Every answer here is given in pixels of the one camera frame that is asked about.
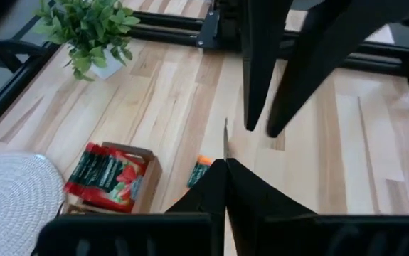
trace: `black metal frame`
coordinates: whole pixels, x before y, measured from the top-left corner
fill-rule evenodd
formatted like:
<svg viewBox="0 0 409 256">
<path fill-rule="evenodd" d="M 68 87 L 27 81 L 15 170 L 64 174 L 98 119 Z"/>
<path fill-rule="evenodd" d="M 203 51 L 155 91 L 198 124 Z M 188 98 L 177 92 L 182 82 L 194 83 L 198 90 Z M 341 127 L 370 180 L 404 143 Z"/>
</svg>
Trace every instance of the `black metal frame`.
<svg viewBox="0 0 409 256">
<path fill-rule="evenodd" d="M 204 50 L 226 50 L 238 53 L 242 52 L 237 21 L 238 13 L 241 12 L 240 8 L 240 2 L 236 0 L 217 0 L 209 8 L 205 19 L 135 11 L 134 16 L 140 18 L 142 22 L 141 25 L 132 28 L 127 35 L 148 41 L 175 43 L 183 46 L 194 46 Z M 298 38 L 299 32 L 284 31 L 276 57 L 288 60 Z M 22 89 L 30 83 L 34 76 L 34 70 L 38 71 L 41 69 L 41 66 L 33 67 L 32 65 L 43 65 L 57 48 L 58 46 L 51 44 L 48 44 L 44 51 L 34 48 L 30 53 L 33 54 L 31 58 L 36 59 L 36 61 L 29 59 L 26 63 L 21 63 L 21 65 L 16 60 L 1 60 L 10 70 L 16 71 L 14 78 L 7 83 L 6 88 L 14 87 L 18 89 L 13 92 L 10 89 L 4 89 L 4 92 L 10 91 L 14 93 L 10 97 L 1 97 L 4 93 L 0 93 L 0 115 L 12 103 L 14 98 L 21 93 Z M 9 54 L 4 54 L 9 51 L 13 51 L 12 45 L 0 47 L 0 56 L 9 57 Z M 406 76 L 409 79 L 409 65 L 404 64 L 408 61 L 408 47 L 366 41 L 361 43 L 354 54 L 349 55 L 341 63 L 340 67 L 387 75 Z"/>
</svg>

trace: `green leaves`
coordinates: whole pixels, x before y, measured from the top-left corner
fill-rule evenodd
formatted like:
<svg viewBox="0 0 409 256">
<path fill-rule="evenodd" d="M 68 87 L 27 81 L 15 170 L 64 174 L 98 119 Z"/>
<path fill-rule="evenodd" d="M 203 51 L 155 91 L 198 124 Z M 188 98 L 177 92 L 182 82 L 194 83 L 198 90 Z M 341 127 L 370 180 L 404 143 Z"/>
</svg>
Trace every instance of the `green leaves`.
<svg viewBox="0 0 409 256">
<path fill-rule="evenodd" d="M 119 26 L 119 31 L 122 32 L 122 33 L 126 33 L 129 30 L 130 30 L 129 26 L 124 26 L 124 25 Z"/>
<path fill-rule="evenodd" d="M 84 75 L 81 71 L 79 71 L 77 68 L 75 68 L 75 71 L 73 72 L 73 75 L 75 76 L 76 79 L 78 80 L 86 80 L 88 82 L 93 82 L 92 78 L 89 78 L 88 76 Z"/>
<path fill-rule="evenodd" d="M 100 14 L 100 20 L 107 20 L 111 17 L 111 15 L 114 13 L 114 9 L 111 6 L 106 6 L 101 14 Z"/>
<path fill-rule="evenodd" d="M 47 40 L 71 46 L 69 51 L 73 74 L 77 79 L 92 80 L 86 76 L 91 65 L 107 67 L 105 49 L 125 65 L 133 58 L 126 49 L 125 37 L 140 20 L 133 17 L 133 10 L 118 0 L 55 0 L 50 7 L 48 0 L 41 0 L 36 14 L 41 17 L 35 32 L 45 34 Z"/>
<path fill-rule="evenodd" d="M 110 52 L 111 52 L 112 57 L 120 61 L 122 64 L 127 65 L 125 61 L 120 57 L 120 51 L 117 46 L 113 47 Z"/>
<path fill-rule="evenodd" d="M 92 65 L 90 57 L 73 59 L 73 65 L 82 73 L 86 73 Z"/>
<path fill-rule="evenodd" d="M 100 57 L 100 58 L 105 57 L 105 54 L 103 54 L 103 48 L 101 46 L 93 48 L 92 50 L 90 50 L 89 53 L 92 57 Z"/>
<path fill-rule="evenodd" d="M 81 21 L 81 29 L 86 30 L 89 29 L 89 25 L 85 21 Z"/>
<path fill-rule="evenodd" d="M 54 27 L 46 25 L 45 22 L 43 22 L 42 20 L 40 20 L 34 27 L 33 27 L 33 31 L 35 31 L 35 33 L 45 33 L 45 34 L 49 34 L 52 33 L 54 30 Z"/>
<path fill-rule="evenodd" d="M 131 15 L 133 15 L 133 10 L 131 10 L 130 8 L 124 7 L 124 8 L 122 8 L 122 10 L 123 10 L 123 12 L 124 12 L 124 14 L 125 14 L 126 16 L 131 16 Z"/>
<path fill-rule="evenodd" d="M 132 52 L 129 51 L 128 49 L 122 49 L 122 53 L 124 53 L 124 56 L 129 59 L 132 60 L 133 59 L 133 55 Z"/>
<path fill-rule="evenodd" d="M 122 21 L 122 24 L 127 25 L 127 26 L 133 26 L 136 25 L 140 22 L 140 20 L 137 17 L 126 17 Z"/>
<path fill-rule="evenodd" d="M 92 58 L 92 63 L 94 65 L 96 65 L 99 68 L 106 68 L 107 64 L 106 64 L 106 60 L 104 58 L 100 58 L 100 57 L 94 57 Z"/>
</svg>

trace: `light wood plank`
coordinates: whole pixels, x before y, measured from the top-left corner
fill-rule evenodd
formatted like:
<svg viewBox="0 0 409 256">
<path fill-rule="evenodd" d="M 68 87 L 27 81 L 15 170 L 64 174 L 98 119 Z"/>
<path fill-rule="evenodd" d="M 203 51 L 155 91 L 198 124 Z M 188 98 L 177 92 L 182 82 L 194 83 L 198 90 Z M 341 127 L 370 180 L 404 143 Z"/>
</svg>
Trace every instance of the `light wood plank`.
<svg viewBox="0 0 409 256">
<path fill-rule="evenodd" d="M 286 153 L 275 149 L 260 148 L 256 152 L 254 173 L 269 185 L 285 190 Z"/>
<path fill-rule="evenodd" d="M 315 92 L 317 98 L 317 132 L 319 175 L 319 212 L 347 213 L 344 163 L 341 153 L 339 115 L 335 84 L 330 76 Z"/>
<path fill-rule="evenodd" d="M 339 115 L 340 143 L 344 162 L 346 203 L 350 214 L 374 214 L 366 145 L 359 100 L 336 96 Z"/>
<path fill-rule="evenodd" d="M 319 210 L 319 155 L 316 97 L 312 96 L 286 127 L 285 191 L 302 205 Z"/>
<path fill-rule="evenodd" d="M 164 10 L 165 14 L 181 15 L 188 0 L 170 0 L 168 6 Z"/>
<path fill-rule="evenodd" d="M 198 159 L 215 92 L 216 85 L 198 85 L 196 88 L 162 202 L 162 211 L 171 207 L 184 193 L 188 178 Z"/>
<path fill-rule="evenodd" d="M 392 204 L 392 213 L 398 215 L 409 214 L 409 199 L 405 182 L 386 180 Z"/>
<path fill-rule="evenodd" d="M 225 118 L 228 118 L 228 136 L 231 138 L 233 131 L 234 113 L 242 87 L 241 62 L 234 55 L 227 55 L 221 65 L 217 89 L 211 112 L 209 114 L 206 131 L 200 153 L 211 159 L 223 157 L 223 127 Z"/>
<path fill-rule="evenodd" d="M 379 90 L 372 92 L 361 96 L 361 109 L 373 173 L 379 178 L 404 181 L 388 108 Z"/>
</svg>

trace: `black furniture frame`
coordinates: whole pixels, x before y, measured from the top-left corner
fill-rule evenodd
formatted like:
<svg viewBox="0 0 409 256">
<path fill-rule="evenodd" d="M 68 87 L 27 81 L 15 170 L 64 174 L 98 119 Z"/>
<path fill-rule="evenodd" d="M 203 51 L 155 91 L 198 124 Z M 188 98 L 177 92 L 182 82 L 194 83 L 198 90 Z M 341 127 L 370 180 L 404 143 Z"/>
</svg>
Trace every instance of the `black furniture frame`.
<svg viewBox="0 0 409 256">
<path fill-rule="evenodd" d="M 260 0 L 215 0 L 204 19 L 135 11 L 134 15 L 141 19 L 141 25 L 135 26 L 127 35 L 142 40 L 175 43 L 204 50 L 242 53 L 244 57 L 245 126 L 247 129 L 253 130 L 257 116 L 259 116 L 258 113 L 264 105 L 265 92 L 268 89 L 275 59 L 288 60 L 300 35 L 300 32 L 284 31 L 286 14 L 292 0 L 272 1 L 276 4 L 274 5 L 275 8 L 270 9 L 266 4 L 267 2 Z M 260 17 L 260 14 L 264 14 L 266 11 L 270 11 L 269 15 L 265 15 L 267 18 Z M 283 31 L 283 33 L 273 38 L 269 43 L 256 40 L 259 37 L 269 36 L 268 34 L 273 31 Z M 51 44 L 45 46 L 47 48 L 42 55 L 33 56 L 35 59 L 42 60 L 38 62 L 41 63 L 39 65 L 44 64 L 45 60 L 58 49 Z M 5 52 L 10 50 L 12 50 L 11 46 L 7 45 Z M 272 54 L 275 55 L 274 58 L 269 58 L 269 60 L 263 58 Z M 16 59 L 11 59 L 5 64 L 14 71 L 13 63 L 17 63 L 16 66 L 19 66 Z M 365 41 L 357 46 L 356 51 L 344 59 L 340 67 L 405 76 L 409 80 L 409 48 Z M 13 79 L 7 84 L 7 87 L 18 89 L 9 90 L 11 97 L 2 97 L 4 103 L 0 103 L 0 114 L 33 78 L 30 73 L 25 76 L 26 78 Z M 250 86 L 253 83 L 261 86 L 254 90 L 253 86 Z"/>
</svg>

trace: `white flower pot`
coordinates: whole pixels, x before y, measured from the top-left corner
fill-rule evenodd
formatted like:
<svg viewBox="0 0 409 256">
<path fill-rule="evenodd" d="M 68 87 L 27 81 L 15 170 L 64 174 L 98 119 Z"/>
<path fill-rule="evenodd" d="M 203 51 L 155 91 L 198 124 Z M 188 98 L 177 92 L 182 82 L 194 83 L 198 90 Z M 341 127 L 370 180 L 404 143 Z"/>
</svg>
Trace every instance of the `white flower pot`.
<svg viewBox="0 0 409 256">
<path fill-rule="evenodd" d="M 107 79 L 112 74 L 116 73 L 116 71 L 118 71 L 121 67 L 124 66 L 116 58 L 112 57 L 112 54 L 110 50 L 108 49 L 109 49 L 109 46 L 108 48 L 103 50 L 103 54 L 105 54 L 105 58 L 106 58 L 106 64 L 107 64 L 106 68 L 99 68 L 95 66 L 94 64 L 90 66 L 90 70 L 94 72 L 101 79 Z"/>
</svg>

